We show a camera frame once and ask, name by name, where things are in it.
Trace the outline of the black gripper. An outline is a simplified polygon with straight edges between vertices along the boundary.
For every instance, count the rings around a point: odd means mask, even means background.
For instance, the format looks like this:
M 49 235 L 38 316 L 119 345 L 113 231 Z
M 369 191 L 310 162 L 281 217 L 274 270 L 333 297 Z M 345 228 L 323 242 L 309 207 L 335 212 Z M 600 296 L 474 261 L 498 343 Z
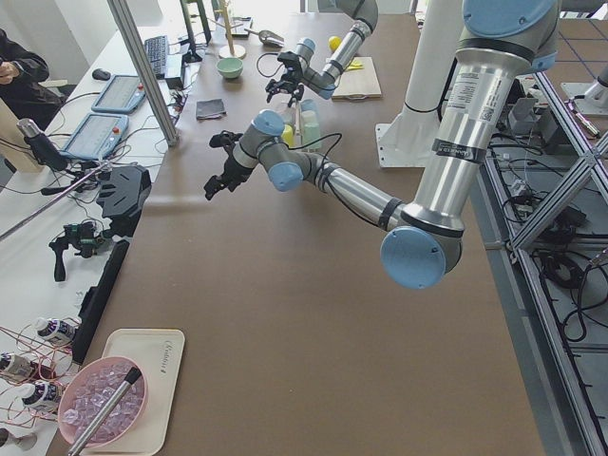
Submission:
M 224 162 L 222 174 L 220 176 L 213 175 L 203 185 L 204 196 L 207 200 L 211 200 L 216 193 L 225 188 L 234 192 L 239 185 L 246 182 L 251 176 L 252 169 L 239 164 L 234 156 L 235 147 L 242 136 L 242 133 L 222 130 L 211 138 L 209 145 L 212 148 L 222 147 L 228 158 Z
M 294 103 L 302 100 L 305 90 L 301 84 L 303 71 L 299 56 L 291 51 L 280 52 L 277 60 L 284 66 L 284 71 L 278 81 L 271 79 L 266 85 L 266 102 L 269 103 L 279 93 L 289 94 L 288 107 L 292 107 Z

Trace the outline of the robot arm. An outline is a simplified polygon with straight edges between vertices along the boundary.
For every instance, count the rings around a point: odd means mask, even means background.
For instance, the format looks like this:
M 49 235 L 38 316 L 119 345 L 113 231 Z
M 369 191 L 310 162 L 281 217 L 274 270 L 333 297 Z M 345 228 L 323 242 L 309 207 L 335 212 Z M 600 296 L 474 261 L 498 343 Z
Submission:
M 373 0 L 332 3 L 354 20 L 350 30 L 321 72 L 311 67 L 315 43 L 310 38 L 300 40 L 295 51 L 279 52 L 277 60 L 284 66 L 284 71 L 278 80 L 271 79 L 266 85 L 267 103 L 277 94 L 289 94 L 288 106 L 292 106 L 294 101 L 302 100 L 305 86 L 325 100 L 329 100 L 333 95 L 337 79 L 345 72 L 358 49 L 376 28 L 378 7 Z
M 245 132 L 211 139 L 227 158 L 206 182 L 206 197 L 237 188 L 257 166 L 281 192 L 310 182 L 386 232 L 380 257 L 395 282 L 436 284 L 461 257 L 463 208 L 514 80 L 555 62 L 560 12 L 558 1 L 429 3 L 403 109 L 376 132 L 383 166 L 423 168 L 411 202 L 304 146 L 288 146 L 283 119 L 270 109 Z

